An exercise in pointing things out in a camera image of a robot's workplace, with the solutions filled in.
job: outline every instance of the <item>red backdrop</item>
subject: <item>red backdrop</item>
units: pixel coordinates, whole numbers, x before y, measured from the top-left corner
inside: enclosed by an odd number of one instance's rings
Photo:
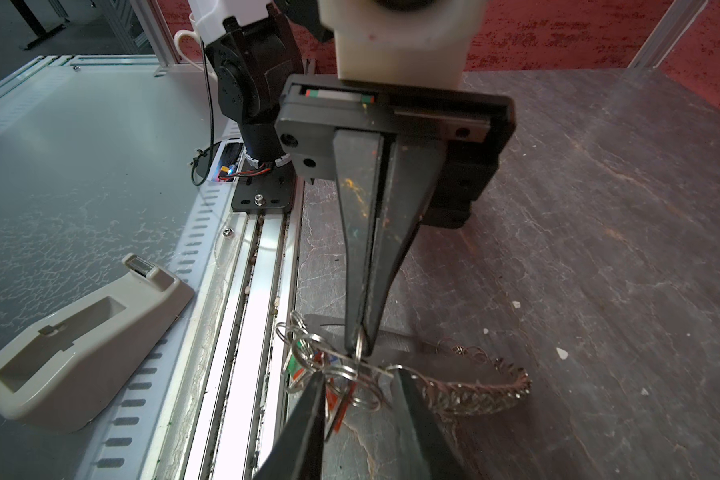
[[[158,0],[171,32],[190,29],[186,0]],[[625,67],[672,0],[491,0],[467,70]],[[333,43],[293,25],[304,58],[335,73]],[[187,41],[185,52],[199,56]]]
[[[661,69],[720,108],[720,0],[710,0]]]

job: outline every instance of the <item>white cup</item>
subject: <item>white cup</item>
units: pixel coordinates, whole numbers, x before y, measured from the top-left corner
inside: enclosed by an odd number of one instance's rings
[[[198,70],[203,72],[201,64],[193,62],[191,58],[187,57],[184,52],[181,51],[180,42],[183,37],[190,37],[192,38],[192,40],[197,42],[198,45],[200,45],[200,34],[195,32],[195,15],[193,13],[190,14],[190,24],[192,24],[192,30],[179,30],[178,32],[176,32],[175,35],[173,35],[173,44],[176,46],[176,51],[179,53],[179,55],[181,55],[184,60],[186,60],[194,68],[197,68]],[[212,68],[210,68],[210,70],[208,71],[208,76],[211,77],[213,80],[217,80],[216,72],[214,72]]]

